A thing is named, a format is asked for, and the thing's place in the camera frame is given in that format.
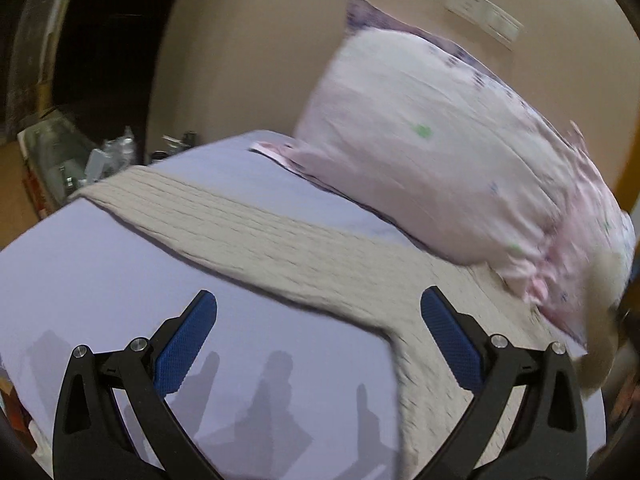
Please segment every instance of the dark doorway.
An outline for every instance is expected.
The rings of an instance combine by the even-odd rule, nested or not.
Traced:
[[[156,58],[174,0],[70,0],[56,51],[54,106],[100,144],[131,126],[142,157]]]

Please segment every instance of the lavender bed sheet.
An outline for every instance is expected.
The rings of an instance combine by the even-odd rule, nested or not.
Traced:
[[[225,139],[158,168],[276,214],[401,244],[394,226],[247,150],[283,136]],[[190,437],[234,478],[394,478],[398,388],[388,342],[297,310],[179,260],[85,200],[0,253],[0,356],[50,439],[66,362],[78,344],[123,348],[178,315],[201,289],[218,320],[180,391],[167,397]],[[558,332],[571,352],[581,348]],[[142,456],[126,396],[118,403]],[[591,455],[605,442],[600,393],[585,403]]]

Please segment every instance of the bedding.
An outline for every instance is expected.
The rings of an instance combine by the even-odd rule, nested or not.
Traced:
[[[576,151],[574,190],[553,243],[538,264],[532,296],[547,319],[584,343],[583,306],[588,293],[591,256],[602,248],[619,254],[623,273],[629,276],[636,234],[631,218],[618,206],[589,157],[580,129],[573,123],[570,138]],[[625,280],[617,289],[620,299]]]
[[[580,131],[573,125],[567,142],[465,50],[366,0],[349,0],[347,23],[355,36],[318,83],[296,140],[254,149],[452,262],[488,262],[584,344],[590,257],[609,248],[628,275],[635,234]]]
[[[312,94],[284,155],[521,297],[564,217],[574,152],[532,108],[421,38],[364,30]]]
[[[471,400],[421,322],[425,288],[438,285],[460,312],[516,346],[554,341],[538,312],[485,267],[458,267],[416,248],[290,220],[153,168],[131,168],[78,196],[190,262],[388,336],[400,386],[401,479],[415,477]],[[505,410],[488,456],[498,456],[517,411],[515,403]]]
[[[276,214],[411,246],[372,213],[246,151],[285,138],[255,132],[156,167]],[[220,310],[183,387],[167,400],[209,459],[242,478],[394,476],[398,390],[388,342],[372,333],[205,272],[85,200],[0,253],[0,282],[7,320],[0,354],[47,438],[73,346],[124,347],[207,288],[233,308]],[[138,448],[153,460],[126,398],[118,401]],[[587,400],[586,415],[591,454],[604,444],[599,393]]]

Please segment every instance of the bottle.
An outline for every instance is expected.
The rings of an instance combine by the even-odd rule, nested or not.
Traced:
[[[120,170],[126,170],[136,163],[136,141],[130,126],[125,126],[124,135],[120,137]]]

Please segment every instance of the pillow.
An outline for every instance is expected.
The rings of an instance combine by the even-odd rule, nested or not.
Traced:
[[[366,28],[378,28],[380,30],[396,30],[398,32],[407,32],[423,38],[434,44],[440,50],[447,54],[451,54],[456,59],[472,66],[478,72],[489,76],[494,81],[505,85],[497,75],[480,63],[475,57],[469,54],[464,48],[446,38],[441,38],[435,34],[431,34],[426,30],[413,27],[400,20],[396,20],[393,16],[387,14],[383,10],[371,5],[367,0],[347,0],[347,35],[353,36]]]
[[[570,139],[577,151],[574,191],[567,215],[545,259],[538,266],[538,278],[529,295],[554,325],[581,343],[586,342],[584,306],[590,260],[601,250],[620,255],[625,277],[631,273],[636,234],[629,215],[604,183],[589,158],[582,133],[572,123]],[[620,280],[618,298],[626,280]]]
[[[346,40],[280,153],[520,296],[574,188],[573,150],[517,94],[417,36]]]

